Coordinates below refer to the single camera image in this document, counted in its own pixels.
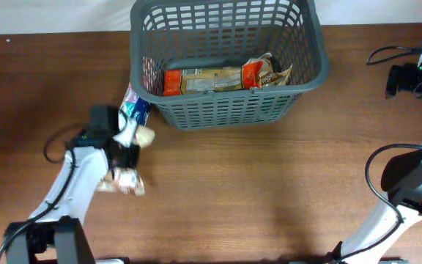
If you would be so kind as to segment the snack bag beige brown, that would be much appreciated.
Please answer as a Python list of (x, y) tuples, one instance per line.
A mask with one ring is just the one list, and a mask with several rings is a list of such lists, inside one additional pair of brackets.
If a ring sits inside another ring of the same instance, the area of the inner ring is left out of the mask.
[(249, 59), (242, 66), (242, 80), (245, 89), (261, 89), (269, 86), (285, 86), (289, 82), (292, 65), (278, 72), (271, 59), (271, 53), (262, 54), (258, 58)]
[[(139, 147), (148, 147), (155, 138), (155, 132), (143, 125), (139, 125), (133, 135), (133, 143)], [(121, 192), (123, 194), (145, 195), (145, 187), (137, 169), (119, 168), (111, 169), (98, 183), (96, 191)]]

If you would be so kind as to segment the grey plastic shopping basket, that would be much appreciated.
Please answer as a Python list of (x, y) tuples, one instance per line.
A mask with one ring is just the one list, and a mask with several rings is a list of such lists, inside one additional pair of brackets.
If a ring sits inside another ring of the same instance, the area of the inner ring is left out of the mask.
[[(262, 54), (290, 70), (281, 87), (165, 96), (169, 70), (237, 67)], [(130, 83), (182, 130), (275, 122), (327, 79), (313, 0), (137, 1), (130, 11)]]

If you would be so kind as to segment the long pasta package red ends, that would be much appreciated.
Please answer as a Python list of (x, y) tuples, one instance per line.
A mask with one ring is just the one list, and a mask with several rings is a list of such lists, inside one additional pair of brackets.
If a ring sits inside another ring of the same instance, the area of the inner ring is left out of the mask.
[(257, 61), (242, 67), (194, 68), (167, 70), (164, 76), (164, 96), (200, 92), (228, 92), (259, 88), (259, 72), (264, 62)]

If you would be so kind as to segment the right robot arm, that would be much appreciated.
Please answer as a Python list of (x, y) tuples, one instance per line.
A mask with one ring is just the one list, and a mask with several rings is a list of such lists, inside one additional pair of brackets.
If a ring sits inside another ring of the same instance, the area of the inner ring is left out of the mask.
[[(418, 55), (418, 63), (394, 65), (389, 72), (385, 96), (408, 91), (422, 100), (422, 46), (400, 49), (400, 56)], [(374, 158), (386, 150), (405, 149), (392, 157), (376, 190), (370, 177)], [(383, 263), (383, 255), (412, 225), (422, 220), (422, 143), (389, 144), (375, 150), (366, 162), (365, 179), (379, 199), (360, 229), (327, 254), (327, 263)]]

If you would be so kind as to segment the tissue pack multipack box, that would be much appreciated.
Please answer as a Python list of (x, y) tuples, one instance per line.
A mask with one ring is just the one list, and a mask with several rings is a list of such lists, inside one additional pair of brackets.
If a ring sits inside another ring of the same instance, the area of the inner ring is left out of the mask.
[(119, 107), (119, 125), (123, 126), (123, 117), (126, 114), (129, 118), (133, 118), (139, 125), (145, 126), (149, 117), (151, 104), (140, 98), (133, 90), (132, 84), (129, 83), (122, 104)]

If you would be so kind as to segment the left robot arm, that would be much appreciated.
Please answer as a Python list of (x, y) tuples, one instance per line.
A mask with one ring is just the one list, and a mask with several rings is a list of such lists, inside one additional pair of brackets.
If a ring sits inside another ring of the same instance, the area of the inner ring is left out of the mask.
[(83, 222), (96, 191), (132, 191), (141, 185), (137, 163), (141, 123), (115, 106), (94, 106), (90, 121), (65, 144), (62, 168), (45, 199), (25, 221), (9, 224), (0, 261), (39, 263), (53, 248), (52, 263), (98, 263)]

